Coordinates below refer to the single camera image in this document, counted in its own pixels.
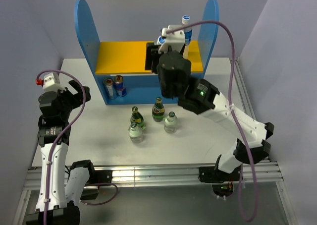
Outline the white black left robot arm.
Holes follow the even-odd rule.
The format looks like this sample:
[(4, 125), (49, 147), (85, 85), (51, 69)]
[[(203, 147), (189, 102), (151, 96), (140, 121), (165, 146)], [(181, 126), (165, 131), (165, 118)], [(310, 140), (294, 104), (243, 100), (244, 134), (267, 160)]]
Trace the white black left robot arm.
[(76, 90), (55, 83), (52, 77), (38, 80), (45, 92), (38, 98), (42, 112), (38, 122), (38, 144), (42, 155), (40, 194), (35, 212), (26, 217), (28, 225), (78, 225), (79, 203), (84, 187), (97, 186), (97, 173), (90, 160), (74, 162), (66, 170), (71, 124), (69, 116), (73, 109), (82, 108), (91, 99), (90, 89), (71, 80)]

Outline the Pocari Sweat bottle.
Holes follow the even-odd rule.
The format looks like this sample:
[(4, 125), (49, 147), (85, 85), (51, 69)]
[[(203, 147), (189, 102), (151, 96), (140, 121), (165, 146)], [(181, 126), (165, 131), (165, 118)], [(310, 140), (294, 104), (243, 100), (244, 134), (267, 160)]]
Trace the Pocari Sweat bottle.
[(191, 43), (191, 38), (192, 38), (192, 27), (188, 27), (190, 24), (190, 16), (184, 15), (182, 17), (182, 25), (186, 27), (183, 31), (185, 34), (185, 49), (183, 53), (183, 57), (187, 58), (188, 57), (188, 51), (189, 51), (189, 45)]
[(165, 37), (159, 36), (157, 40), (157, 45), (162, 45), (165, 43), (165, 41), (166, 41)]

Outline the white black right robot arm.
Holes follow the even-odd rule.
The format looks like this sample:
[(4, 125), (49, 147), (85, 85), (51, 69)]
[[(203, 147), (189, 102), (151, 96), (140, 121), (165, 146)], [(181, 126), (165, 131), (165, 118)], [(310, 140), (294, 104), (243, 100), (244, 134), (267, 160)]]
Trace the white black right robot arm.
[(165, 53), (159, 46), (146, 44), (145, 69), (158, 75), (161, 94), (177, 98), (177, 104), (222, 126), (237, 137), (233, 147), (218, 156), (212, 168), (200, 168), (199, 180), (223, 183), (236, 180), (242, 164), (255, 165), (269, 156), (274, 125), (260, 123), (238, 109), (214, 85), (192, 76), (191, 63), (171, 46)]

